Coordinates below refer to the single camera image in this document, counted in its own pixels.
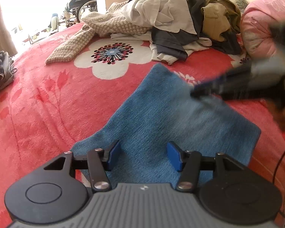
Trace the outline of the blue denim jeans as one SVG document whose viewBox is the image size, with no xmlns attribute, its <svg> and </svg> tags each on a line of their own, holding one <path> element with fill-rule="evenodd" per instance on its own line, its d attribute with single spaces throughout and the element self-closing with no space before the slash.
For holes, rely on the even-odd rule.
<svg viewBox="0 0 285 228">
<path fill-rule="evenodd" d="M 240 163 L 250 162 L 260 128 L 222 100 L 193 99 L 190 85 L 162 64 L 154 65 L 135 92 L 94 135 L 72 147 L 75 155 L 121 143 L 121 153 L 108 173 L 118 183 L 170 183 L 179 173 L 170 164 L 166 145 L 204 156 L 224 152 Z"/>
</svg>

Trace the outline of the pink quilted pillow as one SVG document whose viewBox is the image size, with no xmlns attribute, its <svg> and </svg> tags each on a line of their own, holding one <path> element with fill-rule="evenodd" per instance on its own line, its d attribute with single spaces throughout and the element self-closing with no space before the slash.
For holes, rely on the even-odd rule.
<svg viewBox="0 0 285 228">
<path fill-rule="evenodd" d="M 285 21 L 285 0 L 254 0 L 241 16 L 240 34 L 252 58 L 270 57 L 276 53 L 270 25 Z"/>
</svg>

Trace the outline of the pink floral bed blanket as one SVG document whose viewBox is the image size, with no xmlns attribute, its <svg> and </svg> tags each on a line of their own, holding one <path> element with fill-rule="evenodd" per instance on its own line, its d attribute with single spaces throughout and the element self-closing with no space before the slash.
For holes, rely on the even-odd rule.
<svg viewBox="0 0 285 228">
<path fill-rule="evenodd" d="M 101 66 L 98 70 L 98 64 L 89 60 L 87 64 L 45 65 L 53 50 L 82 26 L 66 28 L 15 57 L 14 82 L 0 92 L 0 227 L 11 223 L 4 206 L 8 187 L 100 130 L 156 64 L 147 52 L 149 42 L 136 42 L 134 60 L 122 61 L 117 69 Z M 166 67 L 193 85 L 236 66 L 241 58 L 211 48 Z M 285 150 L 285 133 L 274 123 L 264 101 L 229 105 L 261 129 L 249 167 L 271 180 Z"/>
</svg>

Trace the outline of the white cloth under pile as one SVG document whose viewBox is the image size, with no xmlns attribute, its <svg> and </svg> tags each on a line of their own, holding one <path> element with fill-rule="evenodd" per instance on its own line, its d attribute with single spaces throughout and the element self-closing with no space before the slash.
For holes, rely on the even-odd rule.
<svg viewBox="0 0 285 228">
<path fill-rule="evenodd" d="M 212 46 L 212 42 L 209 38 L 200 38 L 184 46 L 176 45 L 165 47 L 156 45 L 151 39 L 150 30 L 144 34 L 112 33 L 110 37 L 111 40 L 149 41 L 152 52 L 151 60 L 166 62 L 169 65 L 172 65 L 177 60 L 185 61 L 193 52 L 204 51 Z"/>
</svg>

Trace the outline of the khaki olive jacket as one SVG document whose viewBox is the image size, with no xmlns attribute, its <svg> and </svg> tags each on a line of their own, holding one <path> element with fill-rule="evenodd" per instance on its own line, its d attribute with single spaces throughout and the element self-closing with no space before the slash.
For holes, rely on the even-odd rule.
<svg viewBox="0 0 285 228">
<path fill-rule="evenodd" d="M 241 12 L 235 0 L 206 0 L 202 32 L 212 40 L 223 42 L 224 32 L 240 33 Z"/>
</svg>

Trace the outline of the dark grey garment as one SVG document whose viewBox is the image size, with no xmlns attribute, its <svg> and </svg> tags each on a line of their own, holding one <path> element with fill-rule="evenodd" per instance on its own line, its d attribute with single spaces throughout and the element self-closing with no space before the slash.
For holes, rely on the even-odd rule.
<svg viewBox="0 0 285 228">
<path fill-rule="evenodd" d="M 187 45 L 191 42 L 195 42 L 200 38 L 209 38 L 212 42 L 214 49 L 221 51 L 225 54 L 238 55 L 241 53 L 241 47 L 237 40 L 237 34 L 231 31 L 224 32 L 222 35 L 226 38 L 223 42 L 212 40 L 206 36 L 203 30 L 204 15 L 201 8 L 205 6 L 206 0 L 187 0 L 190 15 L 192 17 L 193 24 L 195 26 L 197 34 L 187 33 L 180 30 L 178 33 L 172 33 L 163 31 L 155 27 L 151 27 L 151 39 L 156 45 L 162 45 L 165 47 L 172 47 L 176 45 Z"/>
</svg>

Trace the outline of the light grey shirt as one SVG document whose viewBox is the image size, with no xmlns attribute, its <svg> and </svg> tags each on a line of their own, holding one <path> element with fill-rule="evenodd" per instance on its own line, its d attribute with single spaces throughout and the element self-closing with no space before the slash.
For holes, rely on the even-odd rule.
<svg viewBox="0 0 285 228">
<path fill-rule="evenodd" d="M 187 0 L 132 0 L 121 8 L 121 13 L 137 26 L 197 34 Z"/>
</svg>

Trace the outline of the plaid checkered garment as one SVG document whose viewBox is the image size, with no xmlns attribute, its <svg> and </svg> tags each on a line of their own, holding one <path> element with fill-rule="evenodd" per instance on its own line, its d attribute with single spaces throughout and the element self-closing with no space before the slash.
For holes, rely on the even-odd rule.
<svg viewBox="0 0 285 228">
<path fill-rule="evenodd" d="M 7 51 L 0 51 L 0 91 L 9 86 L 15 79 L 17 68 Z"/>
</svg>

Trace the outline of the beige knit sweater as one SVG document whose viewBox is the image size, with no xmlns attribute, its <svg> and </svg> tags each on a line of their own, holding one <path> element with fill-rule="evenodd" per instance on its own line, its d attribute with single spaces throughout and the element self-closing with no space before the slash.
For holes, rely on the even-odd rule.
<svg viewBox="0 0 285 228">
<path fill-rule="evenodd" d="M 92 12 L 83 18 L 84 25 L 66 42 L 58 46 L 45 60 L 45 64 L 57 62 L 69 62 L 73 60 L 95 35 L 104 37 L 112 33 L 124 33 L 128 35 L 142 35 L 149 31 L 150 27 L 135 25 L 126 20 L 121 13 L 127 1 L 112 3 L 105 14 Z"/>
</svg>

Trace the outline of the wheelchair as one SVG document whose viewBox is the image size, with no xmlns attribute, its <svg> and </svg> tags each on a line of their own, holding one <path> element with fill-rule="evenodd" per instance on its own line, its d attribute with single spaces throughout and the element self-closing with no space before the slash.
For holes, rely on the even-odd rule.
<svg viewBox="0 0 285 228">
<path fill-rule="evenodd" d="M 80 23 L 85 12 L 94 11 L 97 12 L 97 0 L 68 0 L 62 18 L 68 28 Z"/>
</svg>

